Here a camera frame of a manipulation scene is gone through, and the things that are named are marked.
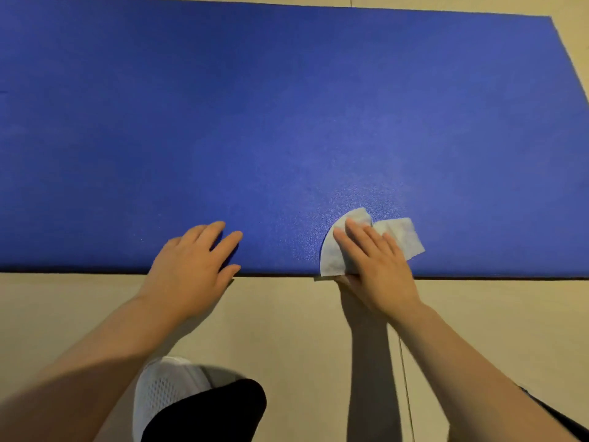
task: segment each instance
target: white mesh sneaker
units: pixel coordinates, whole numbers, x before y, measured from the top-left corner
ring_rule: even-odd
[[[189,360],[165,356],[149,362],[137,380],[133,401],[133,440],[141,442],[147,424],[162,409],[211,389],[204,372]]]

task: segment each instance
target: person's left hand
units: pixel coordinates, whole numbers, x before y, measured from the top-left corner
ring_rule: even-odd
[[[225,222],[198,225],[168,241],[154,260],[137,297],[183,321],[199,315],[222,295],[239,265],[219,271],[243,233],[234,231],[211,250]]]

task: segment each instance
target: person's right arm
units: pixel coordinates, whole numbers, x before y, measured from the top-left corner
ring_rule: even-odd
[[[454,435],[468,441],[576,439],[419,298],[401,249],[388,234],[348,219],[333,232],[359,271],[339,282],[383,313],[436,394]]]

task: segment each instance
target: floor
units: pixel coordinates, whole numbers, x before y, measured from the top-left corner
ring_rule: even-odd
[[[350,0],[217,1],[350,6]],[[589,92],[589,0],[352,0],[352,5],[550,15]],[[130,298],[142,279],[0,274],[0,398]],[[426,303],[514,381],[589,427],[589,281],[418,281],[418,288]],[[445,441],[447,421],[394,331],[376,329],[379,336],[367,341],[355,332],[368,319],[356,303],[346,297],[342,302],[333,282],[238,278],[207,320],[187,323],[160,351],[258,380],[269,401],[258,442],[377,436]],[[352,341],[364,351],[352,351]],[[98,440],[130,440],[130,392]]]

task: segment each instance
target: person's left arm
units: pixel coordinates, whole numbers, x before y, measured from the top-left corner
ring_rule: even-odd
[[[92,441],[147,357],[178,325],[207,311],[239,265],[220,268],[242,238],[213,250],[224,222],[168,241],[137,295],[0,404],[0,434],[11,441]]]

